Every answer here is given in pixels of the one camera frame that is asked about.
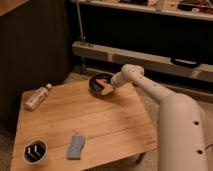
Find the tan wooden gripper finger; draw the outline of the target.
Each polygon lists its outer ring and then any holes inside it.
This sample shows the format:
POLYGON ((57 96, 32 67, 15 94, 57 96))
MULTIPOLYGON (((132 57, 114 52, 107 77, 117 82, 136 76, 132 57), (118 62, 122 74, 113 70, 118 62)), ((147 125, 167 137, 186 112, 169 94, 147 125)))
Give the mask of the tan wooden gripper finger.
POLYGON ((114 88, 112 85, 108 85, 107 87, 105 87, 102 91, 101 91, 101 94, 102 95, 107 95, 111 92, 113 92, 114 88))

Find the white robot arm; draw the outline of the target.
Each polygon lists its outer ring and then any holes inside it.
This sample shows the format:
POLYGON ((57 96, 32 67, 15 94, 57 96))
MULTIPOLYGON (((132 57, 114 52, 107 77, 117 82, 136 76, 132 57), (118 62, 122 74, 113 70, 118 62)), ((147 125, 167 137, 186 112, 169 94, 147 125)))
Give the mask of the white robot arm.
POLYGON ((158 171, 208 171, 199 104, 192 97, 147 78, 139 65, 125 64, 110 79, 114 88, 128 82, 159 104, 158 171))

